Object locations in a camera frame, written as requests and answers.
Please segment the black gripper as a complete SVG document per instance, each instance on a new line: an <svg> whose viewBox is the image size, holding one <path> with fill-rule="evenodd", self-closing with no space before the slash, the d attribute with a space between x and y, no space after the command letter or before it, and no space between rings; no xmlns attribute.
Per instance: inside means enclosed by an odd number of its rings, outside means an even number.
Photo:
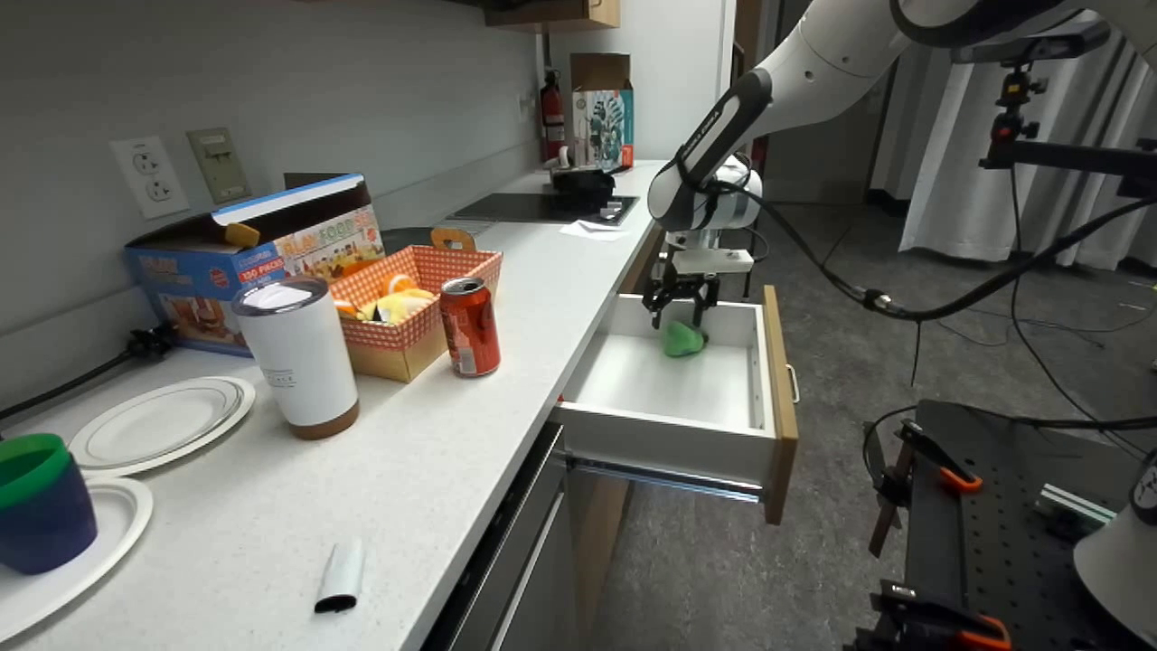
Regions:
<svg viewBox="0 0 1157 651"><path fill-rule="evenodd" d="M693 297L690 325L701 328L701 318L719 299L723 276L749 276L757 256L749 249L725 249L717 232L670 232L663 249L663 285L646 285L642 308L650 312L650 328L663 325L663 312L675 297Z"/></svg>

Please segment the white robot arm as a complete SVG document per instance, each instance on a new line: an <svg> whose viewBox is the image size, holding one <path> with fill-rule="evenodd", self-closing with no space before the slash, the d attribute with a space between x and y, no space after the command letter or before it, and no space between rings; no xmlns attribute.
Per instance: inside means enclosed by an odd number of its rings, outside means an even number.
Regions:
<svg viewBox="0 0 1157 651"><path fill-rule="evenodd" d="M670 232L701 232L719 168L740 168L743 136L824 121L854 107L904 47L966 47L1060 24L1065 0L810 0L790 31L736 74L650 177L646 208Z"/></svg>

